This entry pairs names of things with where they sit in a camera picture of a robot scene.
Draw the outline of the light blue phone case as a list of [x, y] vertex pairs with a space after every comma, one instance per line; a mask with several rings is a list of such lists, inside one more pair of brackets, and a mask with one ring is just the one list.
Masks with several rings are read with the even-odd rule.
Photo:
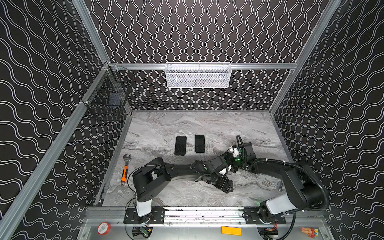
[[195, 135], [195, 152], [196, 153], [206, 152], [206, 142], [205, 142], [204, 135]]

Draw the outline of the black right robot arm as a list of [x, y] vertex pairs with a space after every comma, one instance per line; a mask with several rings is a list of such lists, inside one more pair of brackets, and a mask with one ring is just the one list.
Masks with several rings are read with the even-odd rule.
[[236, 136], [236, 141], [239, 155], [232, 160], [236, 170], [279, 179], [285, 187], [284, 194], [260, 203], [258, 215], [262, 222], [273, 222], [282, 213], [323, 211], [328, 207], [327, 190], [309, 166], [257, 158], [251, 143], [245, 144], [240, 135]]

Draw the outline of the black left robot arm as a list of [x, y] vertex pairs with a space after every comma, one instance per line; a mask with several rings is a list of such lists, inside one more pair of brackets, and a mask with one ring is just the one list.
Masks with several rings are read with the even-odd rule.
[[175, 165], [155, 158], [137, 168], [131, 176], [136, 193], [136, 210], [139, 217], [152, 212], [152, 199], [172, 181], [205, 182], [224, 193], [233, 191], [228, 173], [232, 167], [221, 156], [209, 161], [194, 161], [189, 165]]

